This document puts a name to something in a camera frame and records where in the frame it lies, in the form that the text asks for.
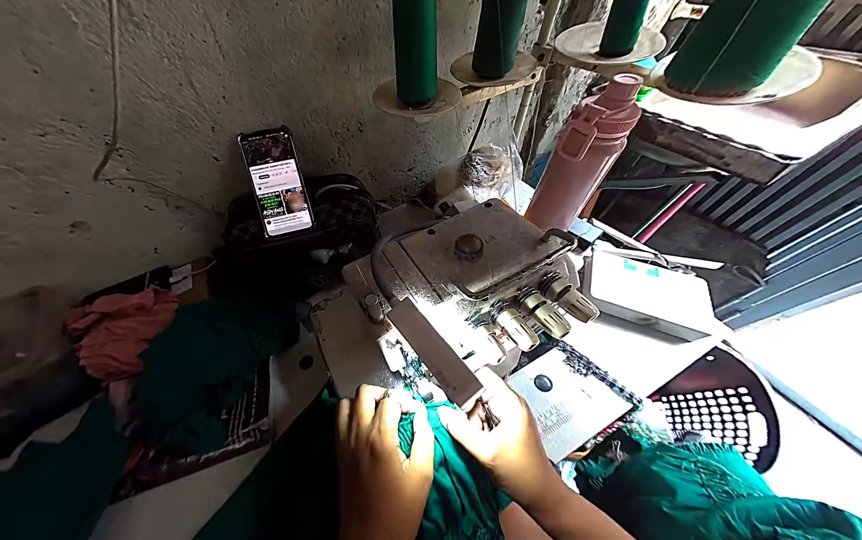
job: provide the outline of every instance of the thread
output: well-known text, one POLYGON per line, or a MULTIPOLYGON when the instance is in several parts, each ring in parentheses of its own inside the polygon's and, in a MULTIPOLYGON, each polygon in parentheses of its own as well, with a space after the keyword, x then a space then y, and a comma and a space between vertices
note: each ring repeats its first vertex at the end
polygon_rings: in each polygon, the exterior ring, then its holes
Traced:
POLYGON ((664 71, 668 87, 743 94, 766 81, 830 0, 721 0, 707 9, 664 71))
POLYGON ((598 56, 616 58, 629 55, 641 34, 648 0, 614 0, 607 14, 598 56))
POLYGON ((437 1, 393 0, 397 99, 422 107, 437 94, 437 1))
POLYGON ((514 68, 528 0, 484 0, 471 69, 482 79, 500 79, 514 68))

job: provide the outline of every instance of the plastic bag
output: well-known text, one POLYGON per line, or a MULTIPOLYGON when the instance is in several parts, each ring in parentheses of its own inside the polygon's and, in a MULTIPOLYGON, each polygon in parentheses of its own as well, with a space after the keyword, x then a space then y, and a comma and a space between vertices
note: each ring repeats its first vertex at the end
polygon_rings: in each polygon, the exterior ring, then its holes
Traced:
POLYGON ((523 176, 521 155, 514 145, 487 144, 441 167, 435 184, 438 197, 443 200, 482 203, 502 199, 516 208, 514 184, 523 176))

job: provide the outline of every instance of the pink water bottle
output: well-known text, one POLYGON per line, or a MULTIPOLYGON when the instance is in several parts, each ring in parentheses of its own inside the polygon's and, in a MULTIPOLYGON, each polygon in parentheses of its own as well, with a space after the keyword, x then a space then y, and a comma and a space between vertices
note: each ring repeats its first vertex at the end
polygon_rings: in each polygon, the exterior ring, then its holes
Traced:
POLYGON ((603 93, 581 100, 564 124, 524 217, 542 229, 571 227, 628 145, 628 134, 641 117, 634 99, 643 81, 622 73, 603 93))

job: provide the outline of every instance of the teal fabric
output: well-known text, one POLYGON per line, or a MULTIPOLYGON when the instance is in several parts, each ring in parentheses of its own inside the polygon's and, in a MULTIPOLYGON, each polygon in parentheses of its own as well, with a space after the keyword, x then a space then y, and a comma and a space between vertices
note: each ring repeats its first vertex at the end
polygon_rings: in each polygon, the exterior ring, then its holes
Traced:
POLYGON ((61 443, 29 443, 14 467, 0 472, 0 540, 87 540, 128 450, 104 396, 61 443))
POLYGON ((862 520, 774 495, 729 445, 657 444, 612 465, 581 460, 577 484, 637 540, 862 540, 862 520))
MULTIPOLYGON (((195 540, 337 538, 335 402, 322 398, 309 406, 195 540)), ((510 498, 451 438, 435 407, 429 407, 428 420, 435 434, 435 477, 417 537, 503 538, 499 514, 510 498)), ((409 456, 413 415, 402 416, 398 436, 409 456)))
POLYGON ((254 386, 262 361, 297 341, 293 307, 228 296, 180 307, 141 353, 135 394, 151 447, 196 455, 223 447, 221 411, 254 386))
MULTIPOLYGON (((405 456, 411 455, 413 417, 402 415, 398 425, 405 456)), ((510 505, 510 497, 494 487, 481 464, 451 437, 436 406, 428 406, 428 422, 435 436, 434 485, 417 538, 504 538, 498 514, 510 505)))

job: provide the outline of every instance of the metal plate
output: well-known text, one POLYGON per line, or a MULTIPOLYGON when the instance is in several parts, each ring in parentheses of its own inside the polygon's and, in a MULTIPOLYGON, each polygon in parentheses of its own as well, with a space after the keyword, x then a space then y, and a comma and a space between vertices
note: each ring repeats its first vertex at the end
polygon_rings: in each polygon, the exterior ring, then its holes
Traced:
POLYGON ((451 75, 466 85, 473 87, 503 87, 527 79, 537 69, 537 59, 527 53, 517 52, 514 56, 514 67, 500 79, 482 79, 471 68, 474 53, 458 57, 451 63, 451 75))
POLYGON ((399 243, 432 285, 460 283, 478 292, 566 245, 556 236, 546 242, 542 237, 543 230, 500 200, 491 199, 399 243), (484 240, 481 258, 465 261, 454 255, 454 241, 466 234, 484 240))
POLYGON ((804 47, 795 45, 784 59, 777 65, 771 77, 760 85, 739 96, 701 96, 675 90, 667 85, 664 70, 677 53, 666 55, 651 71, 651 77, 645 84, 659 91, 684 101, 693 101, 708 105, 749 105, 766 103, 803 91, 821 77, 821 59, 818 55, 804 47))
POLYGON ((660 31, 654 31, 647 27, 641 28, 641 33, 634 43, 634 49, 627 55, 617 57, 604 57, 597 55, 601 48, 601 37, 605 32, 605 22, 588 22, 572 26, 554 40, 554 48, 558 53, 587 65, 588 69, 593 66, 621 66, 634 64, 648 59, 661 52, 667 43, 660 31))
POLYGON ((407 106, 397 99, 397 79, 391 79, 374 91, 371 99, 378 109, 396 117, 423 118, 447 113, 461 104, 461 89, 453 82, 437 79, 437 94, 429 104, 420 107, 407 106))

